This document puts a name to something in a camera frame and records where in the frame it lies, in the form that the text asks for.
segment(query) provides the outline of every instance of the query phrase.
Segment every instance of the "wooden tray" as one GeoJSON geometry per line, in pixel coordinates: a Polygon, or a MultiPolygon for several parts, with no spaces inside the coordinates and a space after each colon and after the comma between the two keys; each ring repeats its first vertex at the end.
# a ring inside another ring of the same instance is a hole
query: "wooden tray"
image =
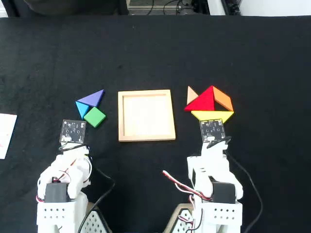
{"type": "Polygon", "coordinates": [[[175,140],[170,90],[120,91],[119,141],[175,140]]]}

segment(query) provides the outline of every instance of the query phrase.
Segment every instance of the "cable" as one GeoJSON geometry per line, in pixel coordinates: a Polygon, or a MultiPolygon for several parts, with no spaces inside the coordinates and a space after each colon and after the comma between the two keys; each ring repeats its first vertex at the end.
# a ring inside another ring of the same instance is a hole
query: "cable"
{"type": "Polygon", "coordinates": [[[189,195],[189,201],[192,204],[193,210],[195,210],[194,201],[193,201],[193,195],[189,195]]]}
{"type": "Polygon", "coordinates": [[[192,192],[189,192],[189,191],[186,191],[186,190],[182,190],[182,189],[178,186],[178,184],[176,184],[176,183],[175,183],[175,186],[176,186],[176,188],[177,188],[180,192],[193,194],[192,192]]]}
{"type": "Polygon", "coordinates": [[[167,2],[167,3],[163,6],[163,14],[164,14],[164,15],[165,15],[165,7],[166,7],[168,4],[170,4],[170,3],[174,2],[174,1],[178,1],[178,0],[171,0],[171,1],[167,2]]]}
{"type": "Polygon", "coordinates": [[[180,8],[180,10],[178,11],[178,13],[180,14],[180,12],[181,12],[182,10],[186,10],[186,9],[193,10],[193,8],[191,8],[191,7],[182,7],[182,8],[180,8]]]}
{"type": "Polygon", "coordinates": [[[236,161],[235,158],[233,158],[233,157],[229,154],[228,151],[225,151],[225,154],[226,154],[227,157],[230,157],[231,160],[232,160],[242,171],[244,171],[245,174],[248,176],[248,179],[249,179],[249,181],[251,182],[252,187],[253,187],[254,191],[256,192],[256,195],[257,195],[258,200],[259,200],[259,202],[260,202],[260,210],[259,210],[259,213],[257,214],[256,218],[248,224],[248,226],[246,227],[246,229],[245,229],[245,231],[244,231],[244,233],[248,233],[249,230],[250,230],[250,229],[253,227],[253,225],[258,221],[258,219],[260,218],[260,216],[261,216],[261,214],[262,214],[262,210],[263,210],[262,199],[261,199],[261,196],[260,196],[260,194],[259,194],[259,192],[258,192],[258,190],[257,190],[257,188],[256,188],[256,186],[255,186],[255,184],[254,184],[254,182],[253,182],[253,180],[252,180],[251,175],[248,173],[248,171],[247,171],[238,161],[236,161]]]}
{"type": "Polygon", "coordinates": [[[187,233],[188,231],[196,231],[197,229],[199,229],[199,227],[200,227],[201,224],[202,224],[202,218],[203,218],[203,208],[201,209],[201,220],[200,220],[199,225],[198,225],[196,228],[190,228],[190,229],[186,230],[185,233],[187,233]]]}
{"type": "Polygon", "coordinates": [[[67,142],[64,145],[62,145],[60,148],[58,148],[58,150],[60,152],[65,152],[65,151],[68,151],[68,150],[73,150],[73,149],[77,149],[77,148],[80,148],[80,147],[88,146],[87,144],[82,143],[82,144],[74,146],[74,147],[63,149],[66,145],[67,145],[67,142]]]}
{"type": "Polygon", "coordinates": [[[198,195],[200,198],[204,199],[204,200],[210,200],[211,198],[208,198],[206,196],[204,196],[201,192],[195,191],[194,189],[190,188],[189,186],[179,182],[178,180],[176,180],[173,176],[171,176],[167,171],[163,170],[162,173],[169,178],[171,181],[173,181],[174,183],[176,183],[177,185],[183,187],[184,189],[186,189],[187,191],[190,191],[191,193],[198,195]]]}
{"type": "Polygon", "coordinates": [[[155,5],[155,0],[152,0],[152,6],[151,6],[151,9],[150,9],[150,11],[148,12],[147,15],[149,15],[152,12],[152,9],[154,8],[154,5],[155,5]]]}
{"type": "MultiPolygon", "coordinates": [[[[90,161],[91,163],[93,163],[93,159],[91,156],[89,156],[90,158],[90,161]]],[[[102,176],[104,176],[105,178],[109,179],[112,184],[111,184],[111,187],[105,192],[103,193],[98,199],[97,201],[94,203],[94,205],[92,206],[92,208],[90,208],[90,210],[86,213],[85,217],[83,218],[80,226],[79,226],[79,230],[78,230],[78,233],[81,233],[81,230],[83,228],[83,225],[84,223],[86,222],[86,219],[87,217],[89,216],[89,214],[96,208],[96,206],[98,206],[98,204],[112,191],[112,189],[114,188],[115,186],[115,181],[110,177],[110,176],[107,176],[106,174],[104,174],[101,170],[97,169],[96,167],[94,167],[102,176]]]]}
{"type": "Polygon", "coordinates": [[[178,15],[178,10],[179,10],[179,4],[182,0],[178,0],[177,5],[176,5],[176,15],[178,15]]]}
{"type": "Polygon", "coordinates": [[[36,200],[37,202],[44,202],[44,200],[42,200],[41,198],[39,198],[38,195],[36,195],[35,200],[36,200]]]}
{"type": "Polygon", "coordinates": [[[178,219],[180,220],[180,221],[183,221],[183,222],[185,222],[185,223],[193,223],[193,221],[190,221],[190,220],[187,220],[187,219],[185,219],[184,217],[182,217],[182,216],[180,216],[180,215],[178,215],[178,219]]]}
{"type": "Polygon", "coordinates": [[[87,176],[86,180],[83,181],[83,183],[85,183],[85,182],[88,181],[89,177],[90,177],[91,174],[92,174],[92,167],[93,167],[93,166],[92,166],[92,163],[91,163],[88,159],[84,158],[84,160],[86,160],[86,161],[88,162],[88,164],[89,164],[89,173],[88,173],[88,176],[87,176]]]}
{"type": "Polygon", "coordinates": [[[211,147],[213,147],[213,146],[215,146],[215,145],[217,145],[218,143],[223,142],[223,141],[226,141],[226,143],[228,143],[230,140],[231,140],[231,137],[230,137],[230,136],[227,136],[227,137],[224,137],[224,138],[219,139],[219,140],[217,140],[217,141],[211,141],[211,143],[208,144],[208,146],[206,147],[206,149],[211,148],[211,147]]]}
{"type": "Polygon", "coordinates": [[[61,171],[61,170],[58,170],[58,171],[62,172],[63,175],[67,175],[67,176],[69,177],[69,179],[70,179],[70,182],[71,182],[71,177],[70,177],[70,175],[69,175],[67,172],[61,171]]]}

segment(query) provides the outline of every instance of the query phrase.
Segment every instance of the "black cable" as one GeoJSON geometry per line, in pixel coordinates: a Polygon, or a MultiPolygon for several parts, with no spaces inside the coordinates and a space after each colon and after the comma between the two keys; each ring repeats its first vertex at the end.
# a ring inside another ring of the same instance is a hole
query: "black cable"
{"type": "Polygon", "coordinates": [[[235,160],[235,158],[233,158],[231,155],[229,155],[229,152],[228,151],[225,151],[225,154],[227,155],[227,157],[230,157],[230,159],[242,170],[246,173],[246,175],[248,176],[248,179],[250,180],[251,184],[252,184],[252,187],[254,189],[254,191],[256,192],[256,195],[258,197],[258,200],[260,202],[260,211],[259,213],[257,214],[256,218],[250,222],[250,224],[248,224],[248,226],[246,227],[244,233],[248,233],[249,230],[253,227],[253,225],[258,221],[258,219],[260,218],[261,214],[262,214],[262,210],[263,210],[263,203],[262,203],[262,199],[261,199],[261,196],[252,180],[252,177],[251,175],[247,172],[247,170],[241,165],[239,164],[238,161],[235,160]]]}
{"type": "Polygon", "coordinates": [[[67,145],[67,142],[66,142],[64,145],[62,145],[60,148],[58,148],[58,150],[59,150],[60,152],[65,152],[65,151],[68,151],[68,150],[73,150],[73,149],[77,149],[77,148],[84,147],[84,146],[87,146],[87,147],[88,147],[87,144],[82,143],[82,144],[77,145],[77,146],[74,146],[74,147],[70,147],[70,148],[63,149],[66,145],[67,145]]]}
{"type": "Polygon", "coordinates": [[[194,228],[194,229],[188,229],[188,230],[186,230],[185,233],[187,233],[188,231],[196,231],[197,229],[199,229],[199,227],[200,227],[201,224],[202,224],[202,218],[203,218],[203,208],[201,209],[201,220],[200,220],[199,225],[198,225],[196,228],[194,228]]]}
{"type": "Polygon", "coordinates": [[[171,0],[171,1],[167,2],[167,3],[163,6],[163,14],[164,14],[164,15],[165,15],[165,7],[166,7],[168,4],[170,4],[170,3],[174,2],[174,1],[178,1],[178,0],[171,0]]]}
{"type": "Polygon", "coordinates": [[[152,6],[147,15],[149,15],[152,12],[152,9],[154,8],[154,6],[155,6],[155,0],[152,0],[152,6]]]}
{"type": "Polygon", "coordinates": [[[84,223],[86,222],[86,219],[87,219],[87,217],[89,216],[89,214],[90,214],[90,213],[96,208],[96,206],[98,206],[98,204],[112,191],[112,189],[114,188],[114,186],[115,186],[115,184],[116,184],[115,181],[114,181],[111,177],[107,176],[106,174],[104,174],[101,170],[97,169],[96,167],[95,167],[95,169],[96,169],[102,176],[104,176],[105,178],[109,179],[109,180],[112,182],[112,184],[111,184],[111,187],[97,199],[97,201],[94,203],[94,205],[92,206],[92,208],[86,213],[85,217],[83,218],[83,220],[82,220],[82,222],[81,222],[81,224],[80,224],[78,233],[81,233],[81,230],[82,230],[82,228],[83,228],[83,225],[84,225],[84,223]]]}
{"type": "Polygon", "coordinates": [[[217,141],[212,141],[211,143],[208,144],[208,146],[206,147],[206,149],[208,148],[211,148],[213,146],[215,146],[216,144],[220,143],[220,142],[223,142],[223,141],[226,141],[227,143],[231,140],[231,137],[230,136],[227,136],[227,137],[224,137],[222,139],[219,139],[217,141]]]}
{"type": "Polygon", "coordinates": [[[178,10],[179,10],[179,4],[182,2],[182,0],[178,0],[177,5],[176,5],[176,15],[178,15],[178,10]]]}
{"type": "Polygon", "coordinates": [[[193,8],[190,8],[190,7],[183,7],[178,11],[178,13],[180,14],[182,10],[186,10],[186,9],[193,10],[193,8]]]}

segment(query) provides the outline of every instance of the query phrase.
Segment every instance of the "black table surface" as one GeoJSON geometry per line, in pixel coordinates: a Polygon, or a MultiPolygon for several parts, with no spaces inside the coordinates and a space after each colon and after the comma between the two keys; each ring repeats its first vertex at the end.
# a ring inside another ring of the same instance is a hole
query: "black table surface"
{"type": "MultiPolygon", "coordinates": [[[[161,232],[187,195],[162,174],[190,184],[186,157],[201,149],[198,120],[184,112],[187,86],[230,95],[230,154],[252,175],[264,211],[252,229],[310,229],[311,17],[68,17],[0,20],[0,112],[17,114],[0,161],[0,232],[36,231],[36,182],[55,159],[75,100],[105,89],[107,119],[87,126],[98,168],[116,180],[100,204],[114,232],[161,232]],[[118,142],[117,92],[170,89],[175,141],[118,142]]],[[[259,202],[247,176],[243,226],[259,202]]],[[[108,183],[94,175],[94,202],[108,183]]]]}

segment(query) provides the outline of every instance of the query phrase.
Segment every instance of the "white card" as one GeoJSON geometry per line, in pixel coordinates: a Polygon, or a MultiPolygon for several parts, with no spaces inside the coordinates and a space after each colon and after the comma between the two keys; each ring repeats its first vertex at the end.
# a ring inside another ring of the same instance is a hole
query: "white card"
{"type": "Polygon", "coordinates": [[[0,159],[4,159],[9,148],[17,115],[0,113],[0,159]]]}

